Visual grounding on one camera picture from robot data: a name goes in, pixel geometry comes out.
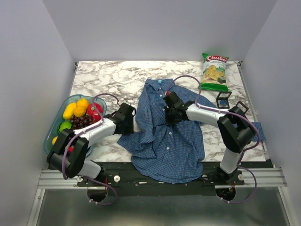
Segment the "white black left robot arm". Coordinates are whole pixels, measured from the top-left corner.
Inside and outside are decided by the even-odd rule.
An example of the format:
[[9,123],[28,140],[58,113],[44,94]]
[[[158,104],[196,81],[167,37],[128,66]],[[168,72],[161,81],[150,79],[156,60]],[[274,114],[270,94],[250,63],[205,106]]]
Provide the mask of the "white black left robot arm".
[[82,176],[94,186],[101,185],[103,167],[87,160],[86,155],[91,146],[105,137],[133,134],[135,114],[134,107],[122,103],[116,112],[90,126],[74,131],[63,129],[47,156],[47,163],[62,172],[64,178]]

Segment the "blue checked shirt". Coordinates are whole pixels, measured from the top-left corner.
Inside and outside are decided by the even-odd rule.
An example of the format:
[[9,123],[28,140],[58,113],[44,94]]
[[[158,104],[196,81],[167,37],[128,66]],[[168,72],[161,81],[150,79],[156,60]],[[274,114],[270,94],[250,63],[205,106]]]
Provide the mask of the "blue checked shirt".
[[206,97],[173,83],[172,79],[147,79],[139,97],[135,121],[140,131],[122,135],[118,144],[132,154],[131,160],[138,170],[176,170],[181,173],[202,172],[205,158],[203,134],[197,121],[182,121],[167,126],[163,97],[169,90],[184,102],[198,99],[208,107],[215,105]]

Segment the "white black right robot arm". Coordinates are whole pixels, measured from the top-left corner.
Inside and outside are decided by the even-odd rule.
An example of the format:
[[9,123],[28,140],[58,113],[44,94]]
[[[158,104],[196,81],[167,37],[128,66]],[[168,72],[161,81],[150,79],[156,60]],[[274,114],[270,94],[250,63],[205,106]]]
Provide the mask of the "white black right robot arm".
[[223,185],[232,181],[243,153],[248,150],[246,146],[255,136],[260,140],[258,129],[246,118],[245,113],[238,106],[223,111],[201,105],[197,101],[184,103],[175,92],[168,93],[163,100],[166,104],[167,125],[198,121],[219,129],[226,150],[217,168],[216,178]]

